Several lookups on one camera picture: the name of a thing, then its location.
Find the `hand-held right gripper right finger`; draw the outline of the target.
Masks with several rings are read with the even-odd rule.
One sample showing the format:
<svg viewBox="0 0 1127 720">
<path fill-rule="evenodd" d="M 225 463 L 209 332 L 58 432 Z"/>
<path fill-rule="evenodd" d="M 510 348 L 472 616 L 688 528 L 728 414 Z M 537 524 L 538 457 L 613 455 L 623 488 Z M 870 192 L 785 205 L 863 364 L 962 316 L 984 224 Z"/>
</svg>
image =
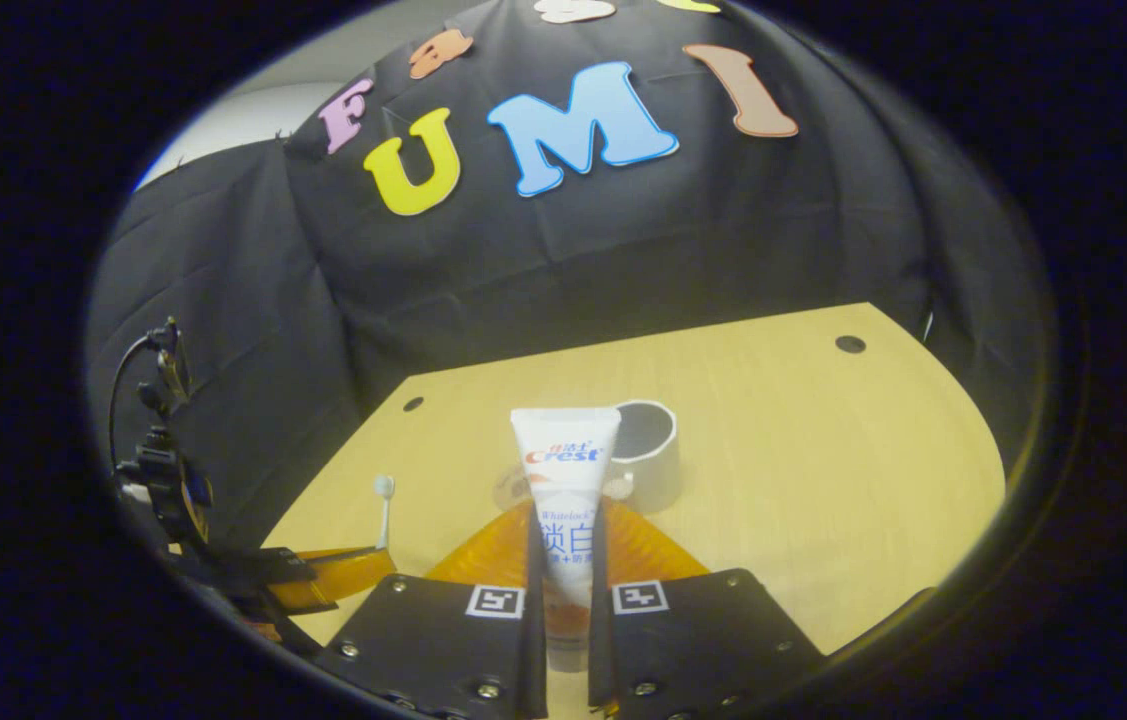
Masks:
<svg viewBox="0 0 1127 720">
<path fill-rule="evenodd" d="M 825 655 L 743 568 L 710 571 L 623 503 L 601 503 L 589 705 L 607 719 L 738 719 Z"/>
</svg>

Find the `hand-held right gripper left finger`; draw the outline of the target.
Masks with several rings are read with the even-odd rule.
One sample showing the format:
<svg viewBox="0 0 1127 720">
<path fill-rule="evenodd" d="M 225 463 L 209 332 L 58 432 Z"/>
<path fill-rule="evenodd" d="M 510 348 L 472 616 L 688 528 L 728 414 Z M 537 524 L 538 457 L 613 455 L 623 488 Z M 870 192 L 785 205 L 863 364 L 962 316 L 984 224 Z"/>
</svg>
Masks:
<svg viewBox="0 0 1127 720">
<path fill-rule="evenodd" d="M 317 655 L 320 670 L 434 719 L 545 719 L 545 553 L 517 503 L 431 574 L 389 574 Z"/>
</svg>

